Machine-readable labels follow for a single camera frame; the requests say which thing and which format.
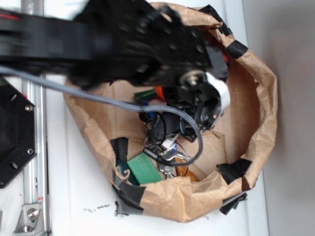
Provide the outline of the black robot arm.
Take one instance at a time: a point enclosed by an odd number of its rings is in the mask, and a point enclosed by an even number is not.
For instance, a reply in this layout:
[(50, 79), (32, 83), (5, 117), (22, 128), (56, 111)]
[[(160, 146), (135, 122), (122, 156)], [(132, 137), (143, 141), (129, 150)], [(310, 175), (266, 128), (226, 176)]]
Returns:
[(65, 74), (83, 89), (117, 80), (159, 86), (204, 130), (230, 104), (222, 52), (177, 10), (144, 0), (90, 0), (70, 21), (1, 10), (0, 63)]

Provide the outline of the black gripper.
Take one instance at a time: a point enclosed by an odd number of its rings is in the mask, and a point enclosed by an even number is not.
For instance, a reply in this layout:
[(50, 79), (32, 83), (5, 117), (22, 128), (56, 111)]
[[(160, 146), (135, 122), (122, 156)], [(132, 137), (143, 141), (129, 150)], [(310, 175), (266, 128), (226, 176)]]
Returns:
[(170, 106), (189, 113), (203, 130), (211, 129), (230, 103), (228, 66), (179, 13), (144, 0), (108, 0), (105, 16), (113, 36), (109, 80), (135, 86), (160, 86)]

